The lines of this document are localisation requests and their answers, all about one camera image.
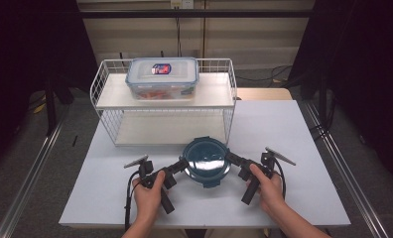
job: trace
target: food container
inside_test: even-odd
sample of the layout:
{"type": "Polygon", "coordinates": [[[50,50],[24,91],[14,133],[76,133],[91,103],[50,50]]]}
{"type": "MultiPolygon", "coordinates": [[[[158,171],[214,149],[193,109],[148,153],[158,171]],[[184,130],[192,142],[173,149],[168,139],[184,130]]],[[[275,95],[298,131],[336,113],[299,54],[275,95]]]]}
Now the food container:
{"type": "Polygon", "coordinates": [[[194,58],[133,59],[126,75],[126,83],[138,100],[190,100],[197,82],[194,58]]]}

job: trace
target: wire basket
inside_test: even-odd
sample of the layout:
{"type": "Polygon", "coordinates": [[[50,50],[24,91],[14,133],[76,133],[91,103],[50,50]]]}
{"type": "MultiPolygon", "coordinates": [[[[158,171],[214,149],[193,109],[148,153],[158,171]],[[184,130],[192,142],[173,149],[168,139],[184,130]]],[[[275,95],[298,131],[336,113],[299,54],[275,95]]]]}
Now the wire basket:
{"type": "Polygon", "coordinates": [[[91,103],[116,146],[188,144],[209,136],[228,143],[236,100],[231,59],[197,59],[193,100],[142,101],[125,82],[131,59],[104,60],[90,87],[91,103]]]}

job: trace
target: wall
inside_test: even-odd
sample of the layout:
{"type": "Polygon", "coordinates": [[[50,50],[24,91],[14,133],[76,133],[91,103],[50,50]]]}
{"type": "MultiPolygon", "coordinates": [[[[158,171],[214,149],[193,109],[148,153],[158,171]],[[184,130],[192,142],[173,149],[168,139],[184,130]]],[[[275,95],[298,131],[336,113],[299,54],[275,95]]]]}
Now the wall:
{"type": "MultiPolygon", "coordinates": [[[[170,1],[77,0],[85,10],[170,9],[170,1]]],[[[315,0],[195,0],[196,9],[312,9],[315,0]]],[[[235,68],[293,64],[308,19],[180,19],[182,55],[231,58],[235,68]]],[[[175,19],[85,19],[98,62],[104,59],[178,55],[175,19]]]]}

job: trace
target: container lid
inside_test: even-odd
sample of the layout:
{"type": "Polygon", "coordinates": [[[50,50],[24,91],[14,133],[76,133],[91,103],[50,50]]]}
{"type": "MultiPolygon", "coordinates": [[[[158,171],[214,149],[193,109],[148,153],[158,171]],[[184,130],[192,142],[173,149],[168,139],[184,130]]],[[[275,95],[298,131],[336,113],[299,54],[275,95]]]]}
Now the container lid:
{"type": "Polygon", "coordinates": [[[185,147],[181,159],[190,163],[185,169],[188,176],[209,188],[220,185],[221,179],[230,170],[230,162],[225,159],[227,152],[228,149],[221,142],[201,137],[185,147]]]}
{"type": "Polygon", "coordinates": [[[198,80],[194,58],[137,58],[131,61],[128,84],[195,83],[198,80]]]}

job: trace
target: white shelf board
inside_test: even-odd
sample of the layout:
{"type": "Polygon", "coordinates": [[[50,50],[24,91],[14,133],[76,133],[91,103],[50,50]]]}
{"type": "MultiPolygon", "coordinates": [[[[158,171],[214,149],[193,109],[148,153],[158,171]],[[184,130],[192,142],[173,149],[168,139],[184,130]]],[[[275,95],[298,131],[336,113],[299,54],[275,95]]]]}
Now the white shelf board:
{"type": "Polygon", "coordinates": [[[226,72],[201,72],[192,100],[136,100],[125,82],[126,73],[110,73],[96,109],[166,108],[166,107],[232,107],[230,81],[226,72]]]}
{"type": "Polygon", "coordinates": [[[115,144],[185,145],[203,136],[226,143],[221,110],[125,111],[115,144]]]}

